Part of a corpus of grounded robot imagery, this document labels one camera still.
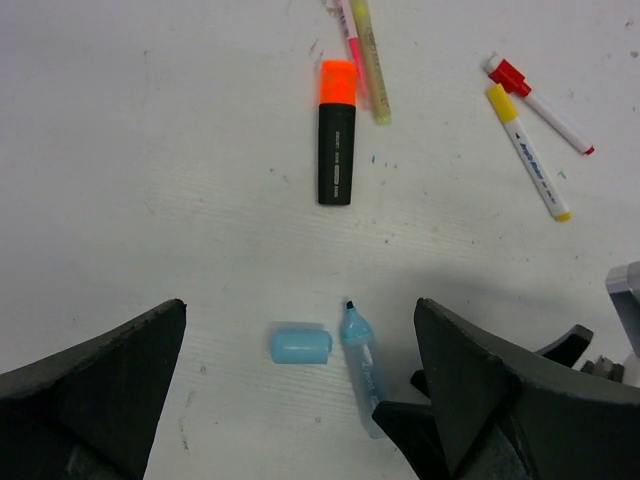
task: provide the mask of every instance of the white table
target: white table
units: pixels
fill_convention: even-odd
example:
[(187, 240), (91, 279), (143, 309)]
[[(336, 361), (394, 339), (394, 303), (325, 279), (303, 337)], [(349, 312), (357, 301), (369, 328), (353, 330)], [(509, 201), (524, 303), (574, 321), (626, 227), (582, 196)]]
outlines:
[[(346, 56), (330, 7), (0, 6), (0, 369), (183, 299), (150, 480), (414, 478), (360, 427), (339, 347), (326, 367), (266, 353), (273, 322), (337, 338), (347, 296), (399, 400), (420, 398), (421, 296), (526, 348), (582, 323), (587, 358), (631, 351), (604, 279), (640, 259), (638, 2), (371, 0), (393, 123), (359, 112), (348, 208), (315, 202), (314, 68)], [(485, 97), (494, 50), (596, 145), (518, 102), (566, 224)]]

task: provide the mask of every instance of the pen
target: pen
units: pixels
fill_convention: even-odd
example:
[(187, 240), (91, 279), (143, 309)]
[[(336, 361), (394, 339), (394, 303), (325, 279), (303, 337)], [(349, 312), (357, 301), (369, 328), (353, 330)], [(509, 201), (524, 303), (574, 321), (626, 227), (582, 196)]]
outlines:
[(322, 63), (318, 108), (318, 203), (349, 205), (356, 125), (356, 66)]
[(533, 148), (529, 136), (522, 127), (518, 112), (509, 95), (501, 84), (487, 90), (487, 97), (495, 109), (500, 121), (504, 125), (509, 138), (516, 147), (520, 158), (527, 167), (527, 171), (536, 184), (549, 212), (558, 222), (565, 222), (571, 218), (571, 212), (564, 203), (547, 172), (545, 171), (538, 153)]
[(373, 107), (373, 116), (380, 125), (391, 123), (391, 107), (387, 97), (387, 89), (382, 78), (382, 67), (378, 56), (376, 38), (373, 35), (371, 15), (367, 0), (350, 0), (353, 18), (358, 30), (358, 38), (362, 47), (364, 64), (367, 68), (369, 96)]
[(525, 81), (525, 76), (504, 58), (493, 55), (485, 63), (484, 69), (491, 80), (504, 86), (507, 93), (513, 92), (522, 97), (582, 155), (591, 155), (595, 151), (593, 144), (566, 119), (558, 115), (539, 93), (533, 91)]
[(347, 43), (349, 44), (349, 50), (351, 51), (351, 58), (356, 64), (356, 70), (358, 72), (358, 82), (360, 84), (360, 93), (364, 103), (369, 102), (369, 91), (367, 87), (367, 76), (365, 73), (365, 67), (362, 60), (362, 54), (360, 53), (360, 45), (358, 43), (358, 30), (356, 29), (356, 22), (353, 18), (353, 12), (351, 11), (351, 3), (349, 0), (339, 0), (342, 12), (340, 14), (340, 22), (345, 31), (347, 37)]

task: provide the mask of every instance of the white marker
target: white marker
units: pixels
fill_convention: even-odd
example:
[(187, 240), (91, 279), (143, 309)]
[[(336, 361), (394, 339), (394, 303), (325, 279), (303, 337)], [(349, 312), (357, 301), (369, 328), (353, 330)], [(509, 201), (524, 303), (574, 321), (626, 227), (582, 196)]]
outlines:
[(558, 222), (565, 222), (571, 218), (569, 207), (564, 203), (555, 186), (551, 182), (551, 177), (547, 174), (540, 163), (540, 157), (533, 148), (529, 136), (522, 128), (522, 122), (518, 118), (518, 112), (509, 95), (501, 84), (495, 85), (487, 90), (487, 97), (495, 109), (509, 138), (516, 147), (520, 158), (524, 162), (529, 175), (536, 184), (544, 203), (549, 212)]
[(484, 65), (489, 78), (498, 84), (502, 84), (507, 93), (516, 93), (549, 125), (556, 129), (573, 147), (583, 155), (591, 155), (595, 148), (585, 139), (575, 127), (558, 115), (547, 101), (538, 93), (531, 90), (525, 77), (513, 65), (504, 58), (494, 55)]

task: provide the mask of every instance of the gray object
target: gray object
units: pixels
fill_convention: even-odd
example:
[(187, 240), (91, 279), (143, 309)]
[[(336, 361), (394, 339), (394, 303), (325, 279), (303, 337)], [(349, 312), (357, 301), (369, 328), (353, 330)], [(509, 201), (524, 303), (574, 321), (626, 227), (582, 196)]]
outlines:
[(612, 268), (607, 292), (636, 356), (640, 356), (640, 262)]

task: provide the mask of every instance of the highlighter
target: highlighter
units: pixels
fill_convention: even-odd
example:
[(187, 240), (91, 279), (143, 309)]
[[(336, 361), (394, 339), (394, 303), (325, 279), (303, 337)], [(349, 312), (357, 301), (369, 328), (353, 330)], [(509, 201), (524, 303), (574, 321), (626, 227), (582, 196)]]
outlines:
[(378, 125), (391, 123), (391, 107), (387, 89), (382, 78), (382, 67), (378, 56), (378, 46), (376, 37), (373, 35), (371, 25), (371, 14), (367, 0), (350, 0), (353, 18), (358, 30), (360, 48), (364, 57), (364, 65), (367, 69), (367, 80), (369, 80), (369, 96), (373, 107), (373, 116)]
[(318, 108), (318, 203), (349, 205), (356, 126), (356, 66), (322, 63)]

